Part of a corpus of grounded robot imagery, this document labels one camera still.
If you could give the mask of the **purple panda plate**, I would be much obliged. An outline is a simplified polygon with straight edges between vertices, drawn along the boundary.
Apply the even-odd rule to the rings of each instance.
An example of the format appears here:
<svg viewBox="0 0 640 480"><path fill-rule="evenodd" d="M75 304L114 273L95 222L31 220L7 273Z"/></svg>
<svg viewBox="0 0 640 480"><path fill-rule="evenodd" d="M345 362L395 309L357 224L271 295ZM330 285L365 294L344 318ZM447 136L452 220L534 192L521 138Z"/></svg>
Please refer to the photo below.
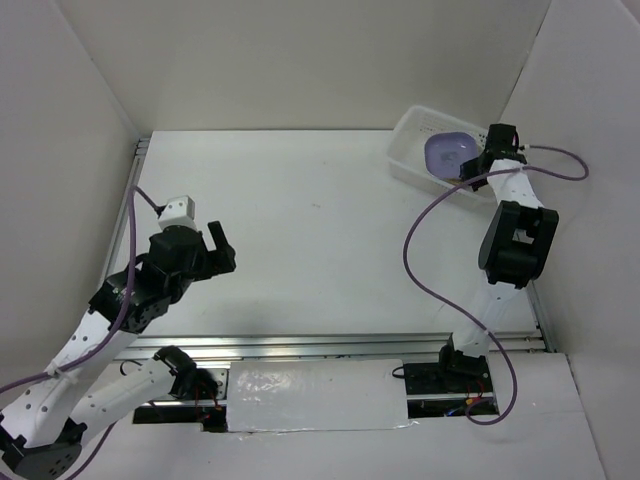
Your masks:
<svg viewBox="0 0 640 480"><path fill-rule="evenodd" d="M459 180L461 166L478 155L476 140L464 132L438 133L424 144L426 169L441 180Z"/></svg>

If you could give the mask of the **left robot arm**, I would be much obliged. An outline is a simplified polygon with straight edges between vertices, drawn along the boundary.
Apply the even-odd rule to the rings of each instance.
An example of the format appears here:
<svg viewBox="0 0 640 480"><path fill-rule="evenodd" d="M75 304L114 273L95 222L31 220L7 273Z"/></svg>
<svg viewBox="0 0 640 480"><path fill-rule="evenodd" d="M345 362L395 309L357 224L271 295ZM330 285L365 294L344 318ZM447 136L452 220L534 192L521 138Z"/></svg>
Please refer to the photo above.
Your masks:
<svg viewBox="0 0 640 480"><path fill-rule="evenodd" d="M220 222L200 231L166 226L149 250L107 277L82 320L45 371L1 411L1 459L23 479L57 479L101 431L139 405L168 395L216 399L218 381L177 346L165 346L120 380L94 389L106 367L182 299L194 282L231 273L235 250Z"/></svg>

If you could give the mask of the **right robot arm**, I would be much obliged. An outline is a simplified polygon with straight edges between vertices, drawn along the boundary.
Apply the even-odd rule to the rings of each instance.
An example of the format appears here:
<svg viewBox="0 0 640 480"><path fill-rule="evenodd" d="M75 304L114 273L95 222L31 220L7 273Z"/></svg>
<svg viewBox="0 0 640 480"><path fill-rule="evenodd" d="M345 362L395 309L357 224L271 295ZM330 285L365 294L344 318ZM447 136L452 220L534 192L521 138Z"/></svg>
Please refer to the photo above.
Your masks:
<svg viewBox="0 0 640 480"><path fill-rule="evenodd" d="M466 319L449 335L435 366L405 368L411 392L432 381L448 392L484 394L490 348L500 344L497 335L511 303L541 275L559 224L558 212L544 207L534 193L528 177L533 170L516 127L493 124L482 151L460 166L458 184L441 195L446 200L465 187L488 187L497 207L479 247L481 281L469 306L433 292L415 274L409 276L423 292Z"/></svg>

